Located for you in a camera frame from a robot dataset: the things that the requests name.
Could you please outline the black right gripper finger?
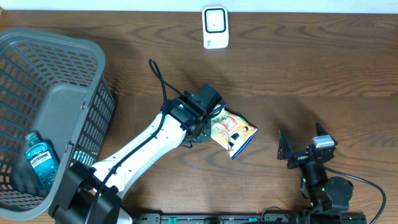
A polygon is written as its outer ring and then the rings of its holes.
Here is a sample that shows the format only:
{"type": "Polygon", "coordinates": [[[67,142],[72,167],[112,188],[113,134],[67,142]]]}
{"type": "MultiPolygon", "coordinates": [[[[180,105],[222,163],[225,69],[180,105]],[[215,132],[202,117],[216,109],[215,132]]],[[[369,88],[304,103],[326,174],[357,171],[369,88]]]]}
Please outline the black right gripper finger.
{"type": "MultiPolygon", "coordinates": [[[[316,132],[317,132],[317,136],[322,136],[322,135],[327,135],[328,134],[328,135],[330,135],[332,137],[332,135],[329,134],[326,131],[326,129],[321,125],[321,123],[316,123],[316,132]]],[[[333,140],[335,141],[335,146],[337,146],[338,145],[338,141],[335,140],[334,138],[333,138],[333,140]]]]}
{"type": "Polygon", "coordinates": [[[279,130],[279,146],[277,150],[277,159],[278,160],[287,160],[291,157],[291,148],[289,146],[289,142],[283,132],[283,130],[279,130]]]}

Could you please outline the yellow snack bag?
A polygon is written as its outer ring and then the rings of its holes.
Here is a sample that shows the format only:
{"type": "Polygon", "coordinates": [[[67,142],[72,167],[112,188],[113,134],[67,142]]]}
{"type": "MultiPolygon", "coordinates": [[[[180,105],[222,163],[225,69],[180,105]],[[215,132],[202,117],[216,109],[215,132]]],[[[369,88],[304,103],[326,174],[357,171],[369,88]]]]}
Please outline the yellow snack bag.
{"type": "Polygon", "coordinates": [[[217,105],[211,115],[211,138],[225,148],[230,158],[235,159],[254,138],[258,129],[243,117],[226,110],[226,105],[217,105]]]}

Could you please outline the blue Listerine mouthwash bottle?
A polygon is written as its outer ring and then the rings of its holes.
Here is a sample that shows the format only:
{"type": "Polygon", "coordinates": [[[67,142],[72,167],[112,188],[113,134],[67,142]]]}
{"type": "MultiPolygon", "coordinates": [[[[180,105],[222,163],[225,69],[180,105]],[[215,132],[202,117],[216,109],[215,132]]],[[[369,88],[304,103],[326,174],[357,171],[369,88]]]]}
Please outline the blue Listerine mouthwash bottle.
{"type": "Polygon", "coordinates": [[[59,168],[53,147],[35,132],[26,135],[25,140],[29,147],[25,152],[25,158],[30,163],[40,186],[49,191],[59,168]]]}

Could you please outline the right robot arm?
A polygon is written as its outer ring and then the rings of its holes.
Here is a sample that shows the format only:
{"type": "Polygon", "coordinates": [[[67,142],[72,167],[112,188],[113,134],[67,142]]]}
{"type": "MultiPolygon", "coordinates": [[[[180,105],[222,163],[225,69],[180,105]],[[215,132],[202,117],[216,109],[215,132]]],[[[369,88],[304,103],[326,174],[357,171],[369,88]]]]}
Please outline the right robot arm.
{"type": "Polygon", "coordinates": [[[294,152],[283,130],[279,130],[278,160],[286,160],[288,169],[300,169],[301,193],[312,204],[289,217],[290,223],[341,223],[348,211],[353,184],[342,177],[328,177],[324,163],[334,158],[338,142],[320,124],[317,135],[304,151],[294,152]]]}

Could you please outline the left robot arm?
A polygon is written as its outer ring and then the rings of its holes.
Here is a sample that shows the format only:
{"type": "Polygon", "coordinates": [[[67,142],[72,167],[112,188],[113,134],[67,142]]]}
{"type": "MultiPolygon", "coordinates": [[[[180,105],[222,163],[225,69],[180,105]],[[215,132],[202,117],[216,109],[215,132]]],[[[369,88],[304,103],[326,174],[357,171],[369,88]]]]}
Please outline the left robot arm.
{"type": "Polygon", "coordinates": [[[221,95],[204,84],[194,95],[167,100],[153,122],[118,152],[92,166],[76,162],[64,174],[48,213],[56,223],[132,223],[122,199],[133,183],[171,150],[207,142],[221,95]]]}

